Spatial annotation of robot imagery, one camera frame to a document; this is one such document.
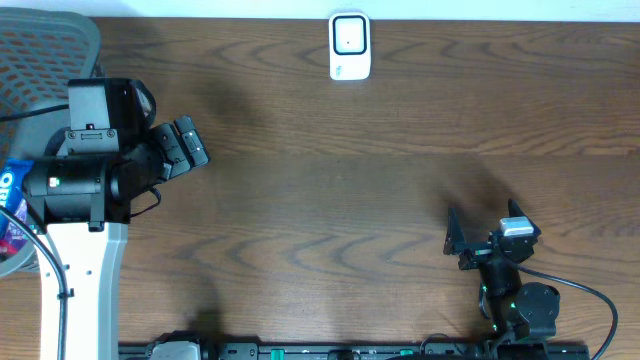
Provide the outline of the blue Oreo cookie pack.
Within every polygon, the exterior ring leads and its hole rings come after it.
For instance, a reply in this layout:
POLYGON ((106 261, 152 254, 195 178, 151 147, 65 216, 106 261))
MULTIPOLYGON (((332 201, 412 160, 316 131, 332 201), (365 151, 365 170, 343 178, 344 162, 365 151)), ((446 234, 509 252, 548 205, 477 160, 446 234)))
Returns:
POLYGON ((33 160, 10 158, 1 170, 1 206, 23 223, 27 223, 27 207, 23 197, 22 183, 33 165, 33 160))

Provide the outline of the pink purple liners pack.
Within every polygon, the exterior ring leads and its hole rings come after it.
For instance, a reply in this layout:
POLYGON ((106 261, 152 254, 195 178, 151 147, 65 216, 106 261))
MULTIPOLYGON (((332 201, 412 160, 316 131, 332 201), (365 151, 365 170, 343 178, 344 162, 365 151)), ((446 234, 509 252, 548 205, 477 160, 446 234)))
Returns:
MULTIPOLYGON (((25 200, 21 200, 13 212, 14 216, 22 223, 27 224, 27 205, 25 200)), ((5 260, 16 255, 28 242, 23 232, 6 216, 1 216, 1 259, 5 260)))

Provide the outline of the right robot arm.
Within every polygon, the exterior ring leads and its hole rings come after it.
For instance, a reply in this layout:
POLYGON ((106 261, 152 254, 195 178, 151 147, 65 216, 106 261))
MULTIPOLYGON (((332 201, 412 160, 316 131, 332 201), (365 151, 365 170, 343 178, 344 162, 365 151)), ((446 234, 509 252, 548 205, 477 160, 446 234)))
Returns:
POLYGON ((513 199, 508 213, 486 241, 471 243, 450 208, 443 253, 457 255, 461 270, 480 273, 479 307, 495 334, 478 346, 478 353, 489 359, 549 359, 560 294, 553 286, 521 280, 518 266, 534 254, 541 231, 513 199))

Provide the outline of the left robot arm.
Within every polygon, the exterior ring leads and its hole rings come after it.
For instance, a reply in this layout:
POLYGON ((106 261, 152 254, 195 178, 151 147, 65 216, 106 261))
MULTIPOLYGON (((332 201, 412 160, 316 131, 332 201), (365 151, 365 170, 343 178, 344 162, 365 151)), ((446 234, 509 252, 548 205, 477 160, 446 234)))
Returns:
POLYGON ((131 203, 210 157, 188 116, 153 126, 142 115, 73 115, 64 145, 23 182, 40 248, 40 356, 115 359, 131 203))

